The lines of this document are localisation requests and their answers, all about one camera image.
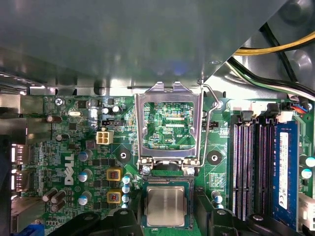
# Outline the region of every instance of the shiny metal surface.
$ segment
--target shiny metal surface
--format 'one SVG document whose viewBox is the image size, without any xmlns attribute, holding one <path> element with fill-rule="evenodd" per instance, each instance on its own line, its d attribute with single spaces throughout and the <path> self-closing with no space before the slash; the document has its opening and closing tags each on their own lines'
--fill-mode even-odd
<svg viewBox="0 0 315 236">
<path fill-rule="evenodd" d="M 44 99 L 37 96 L 1 94 L 0 108 L 5 113 L 43 114 Z"/>
<path fill-rule="evenodd" d="M 9 135 L 14 144 L 31 145 L 51 140 L 52 125 L 44 118 L 0 119 L 0 134 Z"/>
<path fill-rule="evenodd" d="M 49 86 L 186 87 L 208 78 L 285 0 L 5 0 L 0 71 Z"/>
<path fill-rule="evenodd" d="M 187 206 L 182 186 L 147 187 L 145 215 L 148 226 L 180 227 L 185 225 Z"/>
<path fill-rule="evenodd" d="M 154 162 L 162 161 L 181 161 L 185 157 L 195 157 L 199 160 L 200 137 L 201 137 L 201 113 L 203 106 L 203 93 L 199 90 L 194 94 L 191 90 L 184 87 L 180 82 L 173 84 L 172 90 L 165 90 L 163 82 L 157 82 L 152 88 L 143 94 L 135 95 L 135 110 L 137 119 L 138 135 L 138 154 L 139 163 L 143 156 L 150 156 Z M 144 105 L 148 102 L 191 102 L 193 104 L 193 124 L 189 128 L 189 133 L 195 140 L 194 148 L 187 150 L 158 150 L 148 149 L 143 146 L 144 137 L 148 134 L 145 125 Z"/>
</svg>

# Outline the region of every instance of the capacitor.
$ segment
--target capacitor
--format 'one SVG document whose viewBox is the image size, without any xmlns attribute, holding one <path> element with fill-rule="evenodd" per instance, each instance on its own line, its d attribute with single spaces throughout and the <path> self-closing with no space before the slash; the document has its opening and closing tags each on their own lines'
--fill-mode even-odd
<svg viewBox="0 0 315 236">
<path fill-rule="evenodd" d="M 92 177 L 92 171 L 89 169 L 85 169 L 81 171 L 78 175 L 78 179 L 80 182 L 85 182 Z"/>
<path fill-rule="evenodd" d="M 129 202 L 129 196 L 128 196 L 127 194 L 123 194 L 123 196 L 122 196 L 122 202 L 123 202 L 123 203 Z"/>
<path fill-rule="evenodd" d="M 315 166 L 315 158 L 311 156 L 307 156 L 305 154 L 300 155 L 299 158 L 300 165 L 314 167 Z"/>
<path fill-rule="evenodd" d="M 308 168 L 300 167 L 299 171 L 300 171 L 300 175 L 303 179 L 309 179 L 312 177 L 312 171 Z"/>
<path fill-rule="evenodd" d="M 123 181 L 124 184 L 129 184 L 131 179 L 132 179 L 132 174 L 127 173 L 127 174 L 124 175 L 122 181 Z"/>
<path fill-rule="evenodd" d="M 63 118 L 60 116 L 48 115 L 46 120 L 48 123 L 61 123 Z"/>
<path fill-rule="evenodd" d="M 65 191 L 61 190 L 51 198 L 51 203 L 57 204 L 66 196 Z"/>
<path fill-rule="evenodd" d="M 111 115 L 111 114 L 113 114 L 113 110 L 111 107 L 104 107 L 102 109 L 102 113 L 103 113 L 103 115 Z"/>
<path fill-rule="evenodd" d="M 120 114 L 122 112 L 122 108 L 119 106 L 113 106 L 113 113 L 114 114 Z"/>
<path fill-rule="evenodd" d="M 211 197 L 215 200 L 216 203 L 222 203 L 223 197 L 218 191 L 212 191 Z"/>
<path fill-rule="evenodd" d="M 93 156 L 93 152 L 91 150 L 85 150 L 79 153 L 78 158 L 80 161 L 87 161 L 91 159 Z"/>
<path fill-rule="evenodd" d="M 58 141 L 58 142 L 68 141 L 69 139 L 70 139 L 70 135 L 68 135 L 68 134 L 57 134 L 56 135 L 56 141 Z"/>
<path fill-rule="evenodd" d="M 60 202 L 58 202 L 57 204 L 53 204 L 50 208 L 50 210 L 52 212 L 57 212 L 59 211 L 61 208 L 63 208 L 65 206 L 65 200 L 61 200 Z"/>
<path fill-rule="evenodd" d="M 42 196 L 42 200 L 44 202 L 48 202 L 51 199 L 51 197 L 54 196 L 56 193 L 58 193 L 58 190 L 56 188 L 52 188 Z"/>
<path fill-rule="evenodd" d="M 128 184 L 125 184 L 123 187 L 122 187 L 122 192 L 123 193 L 128 193 L 130 192 L 130 186 Z"/>
<path fill-rule="evenodd" d="M 84 206 L 86 205 L 92 198 L 92 194 L 88 191 L 85 191 L 82 193 L 82 195 L 79 197 L 78 199 L 78 203 L 81 205 L 81 206 Z"/>
</svg>

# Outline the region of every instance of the metal panel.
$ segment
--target metal panel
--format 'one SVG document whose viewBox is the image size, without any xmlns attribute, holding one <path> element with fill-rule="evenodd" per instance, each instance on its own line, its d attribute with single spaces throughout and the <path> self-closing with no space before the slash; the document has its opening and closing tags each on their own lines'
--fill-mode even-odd
<svg viewBox="0 0 315 236">
<path fill-rule="evenodd" d="M 0 66 L 50 86 L 191 87 L 285 0 L 5 0 Z"/>
</svg>

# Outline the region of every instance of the white label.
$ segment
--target white label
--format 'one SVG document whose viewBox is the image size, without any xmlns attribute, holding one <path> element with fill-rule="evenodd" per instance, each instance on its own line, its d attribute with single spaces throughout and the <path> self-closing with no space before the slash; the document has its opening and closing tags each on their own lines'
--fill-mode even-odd
<svg viewBox="0 0 315 236">
<path fill-rule="evenodd" d="M 279 205 L 287 210 L 287 169 L 289 134 L 280 133 Z"/>
<path fill-rule="evenodd" d="M 65 185 L 73 185 L 73 177 L 72 175 L 74 174 L 73 171 L 73 166 L 74 166 L 74 155 L 71 154 L 71 156 L 66 156 L 65 160 L 70 161 L 70 163 L 65 163 L 65 178 L 64 178 L 64 184 Z"/>
</svg>

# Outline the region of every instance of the blue ram module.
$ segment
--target blue ram module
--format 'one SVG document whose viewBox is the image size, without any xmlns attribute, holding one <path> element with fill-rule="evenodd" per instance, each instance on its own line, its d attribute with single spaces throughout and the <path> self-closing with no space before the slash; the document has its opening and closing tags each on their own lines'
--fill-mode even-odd
<svg viewBox="0 0 315 236">
<path fill-rule="evenodd" d="M 273 169 L 273 217 L 297 230 L 298 221 L 298 147 L 297 121 L 275 126 Z"/>
</svg>

